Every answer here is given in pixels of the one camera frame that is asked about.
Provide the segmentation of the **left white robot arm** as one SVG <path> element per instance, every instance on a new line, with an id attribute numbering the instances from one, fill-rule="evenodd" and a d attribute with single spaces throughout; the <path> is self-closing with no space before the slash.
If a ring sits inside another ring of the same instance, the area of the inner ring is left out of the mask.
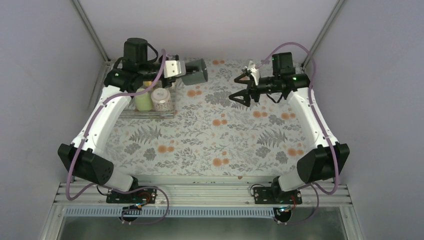
<path id="1" fill-rule="evenodd" d="M 122 111 L 133 97 L 146 95 L 159 81 L 168 86 L 186 74 L 186 66 L 178 55 L 157 51 L 146 39 L 128 38 L 123 56 L 107 73 L 101 95 L 86 124 L 70 144 L 62 143 L 58 155 L 68 171 L 65 195 L 70 201 L 73 177 L 89 181 L 90 185 L 116 190 L 124 201 L 131 203 L 139 197 L 136 179 L 115 169 L 114 163 L 104 158 L 104 148 Z"/>

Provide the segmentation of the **dark grey-green mug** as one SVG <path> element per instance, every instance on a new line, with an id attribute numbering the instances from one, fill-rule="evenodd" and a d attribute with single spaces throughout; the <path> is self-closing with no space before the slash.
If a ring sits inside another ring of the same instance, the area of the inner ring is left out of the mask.
<path id="1" fill-rule="evenodd" d="M 181 77 L 186 86 L 208 82 L 208 70 L 203 58 L 185 63 L 186 74 Z"/>

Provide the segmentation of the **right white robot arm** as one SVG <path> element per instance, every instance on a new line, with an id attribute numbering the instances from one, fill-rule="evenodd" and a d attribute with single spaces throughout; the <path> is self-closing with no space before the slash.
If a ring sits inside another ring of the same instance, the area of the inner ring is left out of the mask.
<path id="1" fill-rule="evenodd" d="M 309 149 L 294 170 L 276 177 L 271 184 L 272 200 L 282 204 L 289 199 L 290 192 L 308 184 L 333 179 L 338 185 L 350 149 L 331 133 L 316 102 L 311 80 L 305 73 L 296 72 L 292 53 L 273 54 L 271 63 L 272 76 L 262 77 L 259 67 L 250 61 L 233 80 L 246 85 L 246 89 L 228 98 L 250 107 L 251 101 L 259 102 L 262 95 L 279 93 L 294 110 Z"/>

